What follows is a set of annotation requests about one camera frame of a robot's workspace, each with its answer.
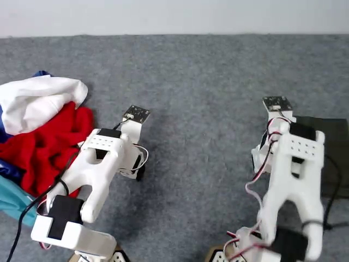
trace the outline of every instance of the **white wall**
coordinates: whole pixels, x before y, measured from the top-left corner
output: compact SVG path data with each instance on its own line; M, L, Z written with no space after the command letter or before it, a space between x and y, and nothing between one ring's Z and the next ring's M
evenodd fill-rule
M349 0L3 0L0 37L349 33Z

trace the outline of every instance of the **red cloth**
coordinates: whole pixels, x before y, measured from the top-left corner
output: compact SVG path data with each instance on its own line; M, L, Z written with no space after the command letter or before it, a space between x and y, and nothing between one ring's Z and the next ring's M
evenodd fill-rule
M48 123L0 144L0 159L25 171L21 187L37 197L53 184L55 176L78 151L74 146L84 141L92 128L91 109L75 110L75 103L70 102Z

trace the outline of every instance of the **floor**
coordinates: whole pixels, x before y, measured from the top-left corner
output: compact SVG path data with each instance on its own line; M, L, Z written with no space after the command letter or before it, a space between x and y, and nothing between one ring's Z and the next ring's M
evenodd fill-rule
M152 114L140 144L150 159L141 182L115 176L91 228L115 236L132 262L203 261L253 225L258 204L244 190L250 150L263 134L263 96L286 96L301 116L349 118L348 35L118 36L0 39L0 83L37 70L81 79L96 127L113 127L135 104ZM268 176L255 186L264 193ZM339 200L331 222L348 221ZM300 228L287 204L279 223ZM0 213L0 255L17 223ZM66 261L72 251L40 249L24 228L14 261ZM320 261L343 261L349 228L324 235Z

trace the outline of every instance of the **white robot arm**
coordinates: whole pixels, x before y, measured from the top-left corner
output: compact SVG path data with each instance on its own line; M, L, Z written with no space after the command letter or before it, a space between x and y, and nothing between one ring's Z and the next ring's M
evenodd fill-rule
M148 155L144 157L139 150L143 147L137 143L148 116L148 110L133 105L123 116L121 131L95 129L91 132L62 176L69 192L89 185L90 195L86 201L70 198L63 184L57 184L47 194L48 215L38 215L35 220L33 240L76 250L75 253L91 262L108 261L113 256L115 238L82 224L93 223L98 217L115 173L136 179L144 172Z
M236 251L227 259L314 261L322 250L320 186L324 134L297 124L285 97L265 97L263 101L268 111L267 130L261 143L251 151L256 176L249 184L258 180L263 172L268 172L269 188L261 202L256 226L243 227L236 232ZM303 233L277 226L278 212L286 200L297 207Z

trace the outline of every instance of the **pile of clothes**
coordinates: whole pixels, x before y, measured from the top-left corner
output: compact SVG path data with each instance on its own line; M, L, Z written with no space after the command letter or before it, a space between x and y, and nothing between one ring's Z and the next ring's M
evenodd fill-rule
M79 150L93 129L91 109L80 106L86 95L80 80L45 71L0 85L0 210L18 219ZM23 222L35 217L32 208Z

